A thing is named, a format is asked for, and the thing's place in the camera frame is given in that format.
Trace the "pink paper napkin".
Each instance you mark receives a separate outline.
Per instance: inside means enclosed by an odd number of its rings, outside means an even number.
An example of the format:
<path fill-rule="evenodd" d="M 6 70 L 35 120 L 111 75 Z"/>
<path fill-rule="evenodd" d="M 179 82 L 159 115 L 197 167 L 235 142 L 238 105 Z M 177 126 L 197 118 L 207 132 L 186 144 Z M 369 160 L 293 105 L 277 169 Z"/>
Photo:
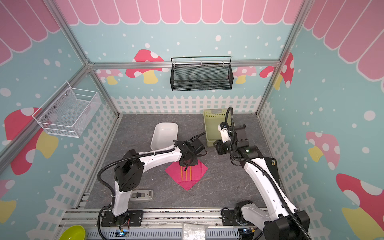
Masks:
<path fill-rule="evenodd" d="M 196 185 L 207 172 L 208 168 L 198 160 L 198 165 L 192 167 L 192 180 L 190 181 L 190 167 L 188 167 L 188 180 L 185 181 L 185 172 L 183 177 L 183 182 L 181 182 L 181 166 L 178 162 L 172 163 L 168 168 L 166 168 L 166 173 L 184 190 L 189 191 L 194 185 Z"/>

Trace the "green perforated plastic basket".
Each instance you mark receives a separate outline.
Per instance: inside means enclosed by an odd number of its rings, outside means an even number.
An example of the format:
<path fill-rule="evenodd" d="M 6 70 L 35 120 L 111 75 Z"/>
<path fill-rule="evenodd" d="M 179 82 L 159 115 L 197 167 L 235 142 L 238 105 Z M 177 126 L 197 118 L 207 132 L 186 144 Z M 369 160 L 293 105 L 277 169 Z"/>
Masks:
<path fill-rule="evenodd" d="M 213 147 L 215 141 L 222 139 L 218 126 L 225 121 L 226 112 L 227 109 L 208 109 L 203 111 L 208 147 Z"/>

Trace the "white plastic tub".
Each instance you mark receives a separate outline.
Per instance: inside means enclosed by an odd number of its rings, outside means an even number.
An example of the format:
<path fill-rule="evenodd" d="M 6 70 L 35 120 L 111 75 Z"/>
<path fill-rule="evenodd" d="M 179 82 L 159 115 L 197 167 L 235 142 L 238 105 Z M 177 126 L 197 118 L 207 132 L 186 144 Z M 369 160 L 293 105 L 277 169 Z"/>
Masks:
<path fill-rule="evenodd" d="M 151 150 L 157 151 L 169 147 L 177 140 L 179 126 L 176 123 L 159 123 L 156 125 L 151 141 Z"/>

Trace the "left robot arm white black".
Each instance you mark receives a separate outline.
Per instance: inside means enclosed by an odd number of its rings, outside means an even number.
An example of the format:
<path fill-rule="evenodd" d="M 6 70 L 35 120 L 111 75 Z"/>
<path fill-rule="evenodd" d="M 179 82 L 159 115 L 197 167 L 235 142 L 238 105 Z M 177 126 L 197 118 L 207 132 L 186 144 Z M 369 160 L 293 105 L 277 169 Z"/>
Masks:
<path fill-rule="evenodd" d="M 130 150 L 118 161 L 99 170 L 97 180 L 112 193 L 112 202 L 102 207 L 98 215 L 99 227 L 121 227 L 132 221 L 129 200 L 132 191 L 139 185 L 147 170 L 167 163 L 178 163 L 182 180 L 192 179 L 192 167 L 199 163 L 198 157 L 205 149 L 199 138 L 206 133 L 193 136 L 186 141 L 174 140 L 164 149 L 146 153 Z"/>

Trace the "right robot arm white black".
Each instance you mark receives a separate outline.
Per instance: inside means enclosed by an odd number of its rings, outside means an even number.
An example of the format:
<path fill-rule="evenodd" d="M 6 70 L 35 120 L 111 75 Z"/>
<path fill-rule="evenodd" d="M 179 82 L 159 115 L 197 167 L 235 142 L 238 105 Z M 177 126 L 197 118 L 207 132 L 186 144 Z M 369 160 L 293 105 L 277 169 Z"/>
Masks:
<path fill-rule="evenodd" d="M 221 139 L 214 142 L 218 155 L 228 154 L 231 163 L 242 167 L 251 177 L 267 207 L 263 211 L 251 201 L 237 203 L 234 209 L 237 222 L 251 223 L 266 240 L 311 239 L 309 215 L 284 194 L 267 164 L 274 165 L 276 160 L 264 157 L 258 147 L 250 146 L 245 128 L 235 125 L 234 109 L 229 107 L 224 122 L 218 126 Z"/>

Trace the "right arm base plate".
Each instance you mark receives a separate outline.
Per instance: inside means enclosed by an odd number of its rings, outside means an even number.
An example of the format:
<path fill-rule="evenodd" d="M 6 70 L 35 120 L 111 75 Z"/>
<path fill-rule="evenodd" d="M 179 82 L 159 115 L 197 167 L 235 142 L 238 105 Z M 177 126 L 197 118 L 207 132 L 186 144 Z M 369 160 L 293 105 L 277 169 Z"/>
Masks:
<path fill-rule="evenodd" d="M 234 209 L 223 208 L 221 209 L 221 217 L 223 226 L 239 226 Z"/>

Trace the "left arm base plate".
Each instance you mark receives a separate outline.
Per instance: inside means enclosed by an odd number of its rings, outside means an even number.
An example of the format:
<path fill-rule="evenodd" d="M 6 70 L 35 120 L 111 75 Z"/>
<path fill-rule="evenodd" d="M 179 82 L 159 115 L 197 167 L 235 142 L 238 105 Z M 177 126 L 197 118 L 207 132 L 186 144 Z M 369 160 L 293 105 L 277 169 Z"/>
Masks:
<path fill-rule="evenodd" d="M 120 216 L 114 216 L 112 211 L 102 214 L 102 227 L 140 227 L 143 220 L 143 211 L 127 211 Z"/>

